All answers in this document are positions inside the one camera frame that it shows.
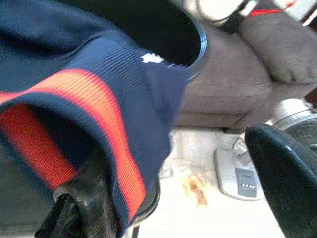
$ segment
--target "metal object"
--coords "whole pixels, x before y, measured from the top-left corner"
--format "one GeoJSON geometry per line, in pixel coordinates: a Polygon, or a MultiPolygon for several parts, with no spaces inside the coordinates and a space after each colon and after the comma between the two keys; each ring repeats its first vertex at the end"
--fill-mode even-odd
{"type": "MultiPolygon", "coordinates": [[[[292,98],[274,107],[271,123],[317,153],[316,121],[317,113],[311,104],[292,98]]],[[[258,174],[247,151],[241,153],[235,149],[218,149],[215,163],[222,193],[248,201],[264,198],[258,174]]]]}

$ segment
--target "white floor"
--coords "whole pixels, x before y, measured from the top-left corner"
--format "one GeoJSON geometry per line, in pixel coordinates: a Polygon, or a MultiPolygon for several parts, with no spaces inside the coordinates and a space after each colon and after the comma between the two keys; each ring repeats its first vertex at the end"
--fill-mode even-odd
{"type": "Polygon", "coordinates": [[[138,238],[284,237],[265,200],[240,201],[218,189],[214,152],[232,148],[237,135],[177,128],[171,136],[173,151],[160,174],[161,199],[141,224],[138,238]],[[203,192],[192,192],[192,182],[203,192]]]}

